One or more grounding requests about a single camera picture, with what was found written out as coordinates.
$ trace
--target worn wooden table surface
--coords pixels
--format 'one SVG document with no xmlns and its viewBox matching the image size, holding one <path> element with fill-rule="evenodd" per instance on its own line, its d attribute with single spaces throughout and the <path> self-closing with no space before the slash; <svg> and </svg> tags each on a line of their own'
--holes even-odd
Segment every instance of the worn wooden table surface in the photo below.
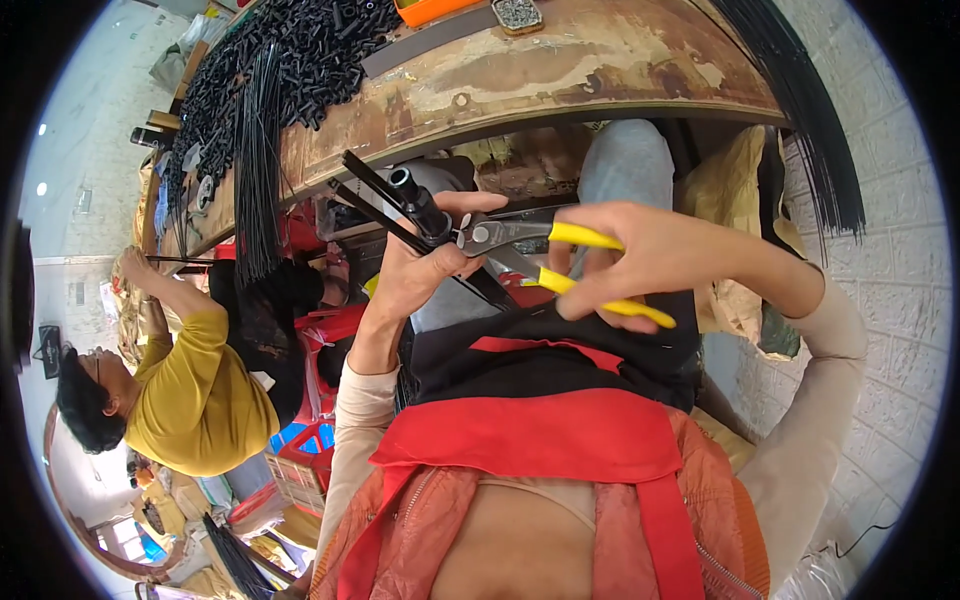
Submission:
<svg viewBox="0 0 960 600">
<path fill-rule="evenodd" d="M 696 2 L 723 23 L 706 0 Z M 281 134 L 285 203 L 346 171 L 350 149 L 374 166 L 454 144 L 563 121 L 724 118 L 785 125 L 769 88 L 739 47 L 691 0 L 541 0 L 546 27 L 499 28 L 431 50 L 333 107 L 318 132 Z M 190 255 L 233 234 L 233 174 L 190 234 Z M 167 232 L 160 251 L 179 255 Z"/>
</svg>

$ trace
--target hand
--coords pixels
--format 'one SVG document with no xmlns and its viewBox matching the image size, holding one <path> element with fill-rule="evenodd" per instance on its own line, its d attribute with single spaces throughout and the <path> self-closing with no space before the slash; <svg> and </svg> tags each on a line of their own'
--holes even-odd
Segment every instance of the hand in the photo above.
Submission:
<svg viewBox="0 0 960 600">
<path fill-rule="evenodd" d="M 612 235 L 626 248 L 622 257 L 599 249 L 587 253 L 583 280 L 557 301 L 558 312 L 568 320 L 596 311 L 613 326 L 653 333 L 657 326 L 646 317 L 615 315 L 600 306 L 732 278 L 741 260 L 742 233 L 661 208 L 585 204 L 559 211 L 555 220 Z M 570 245 L 551 242 L 549 258 L 552 270 L 567 273 Z"/>
<path fill-rule="evenodd" d="M 507 204 L 506 196 L 487 192 L 441 192 L 433 199 L 441 210 L 450 214 L 455 225 L 469 212 L 488 212 Z M 416 231 L 406 218 L 401 217 L 397 222 L 409 231 Z M 387 323 L 402 322 L 430 300 L 445 278 L 470 276 L 483 266 L 484 260 L 483 256 L 467 258 L 452 242 L 420 256 L 388 234 L 380 279 L 367 313 Z"/>
<path fill-rule="evenodd" d="M 147 257 L 137 246 L 127 246 L 120 255 L 120 272 L 127 281 L 143 289 L 147 280 L 156 275 L 156 269 L 147 262 Z"/>
</svg>

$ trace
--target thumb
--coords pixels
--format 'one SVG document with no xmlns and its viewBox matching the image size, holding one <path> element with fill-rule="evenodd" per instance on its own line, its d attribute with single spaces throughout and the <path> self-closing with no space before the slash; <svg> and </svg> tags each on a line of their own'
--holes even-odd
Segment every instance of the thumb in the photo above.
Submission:
<svg viewBox="0 0 960 600">
<path fill-rule="evenodd" d="M 608 269 L 594 271 L 557 299 L 557 312 L 568 321 L 576 321 L 611 300 L 634 296 L 629 274 L 620 261 Z"/>
<path fill-rule="evenodd" d="M 437 286 L 444 278 L 462 271 L 468 260 L 456 244 L 443 244 L 427 256 L 418 258 L 410 264 L 412 279 L 425 285 Z"/>
</svg>

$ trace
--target orange container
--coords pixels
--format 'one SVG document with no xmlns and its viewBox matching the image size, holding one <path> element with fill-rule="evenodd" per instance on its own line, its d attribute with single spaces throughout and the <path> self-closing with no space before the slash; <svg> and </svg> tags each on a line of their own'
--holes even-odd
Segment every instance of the orange container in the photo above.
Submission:
<svg viewBox="0 0 960 600">
<path fill-rule="evenodd" d="M 408 27 L 419 27 L 471 4 L 479 4 L 479 2 L 477 0 L 419 0 L 419 2 L 402 9 L 394 0 L 396 12 Z"/>
</svg>

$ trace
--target woman in yellow sweater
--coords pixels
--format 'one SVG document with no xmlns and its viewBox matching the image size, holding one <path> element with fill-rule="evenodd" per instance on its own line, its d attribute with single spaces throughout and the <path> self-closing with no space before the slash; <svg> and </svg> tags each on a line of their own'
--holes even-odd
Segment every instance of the woman in yellow sweater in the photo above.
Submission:
<svg viewBox="0 0 960 600">
<path fill-rule="evenodd" d="M 323 276 L 285 261 L 269 280 L 238 296 L 234 262 L 218 260 L 210 268 L 208 296 L 159 274 L 139 248 L 127 248 L 120 266 L 152 297 L 143 362 L 130 374 L 108 350 L 68 350 L 57 394 L 63 421 L 90 453 L 124 440 L 187 475 L 237 467 L 297 415 L 304 363 L 294 310 L 310 301 L 316 306 L 324 296 Z M 183 323 L 176 344 L 160 302 Z"/>
</svg>

